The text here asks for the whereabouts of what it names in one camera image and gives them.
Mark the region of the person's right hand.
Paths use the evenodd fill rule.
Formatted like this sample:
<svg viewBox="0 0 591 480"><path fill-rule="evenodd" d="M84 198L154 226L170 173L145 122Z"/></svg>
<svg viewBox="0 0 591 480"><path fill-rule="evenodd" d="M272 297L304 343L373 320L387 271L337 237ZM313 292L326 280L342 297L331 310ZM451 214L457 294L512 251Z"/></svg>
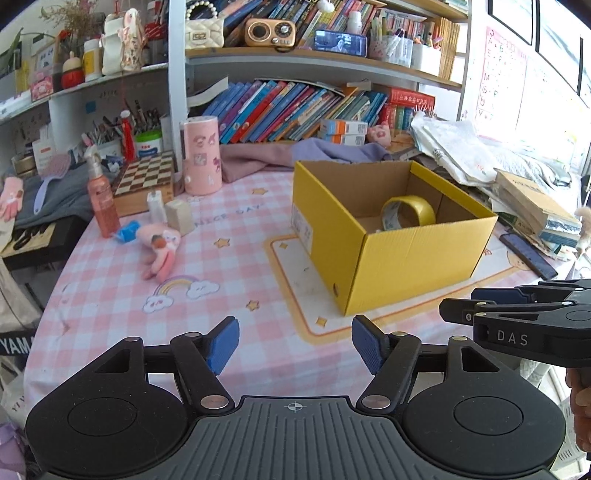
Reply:
<svg viewBox="0 0 591 480"><path fill-rule="evenodd" d="M577 446L584 452L591 449L591 390L583 387L575 369L568 369L566 383L571 389L570 406L574 415L574 432Z"/></svg>

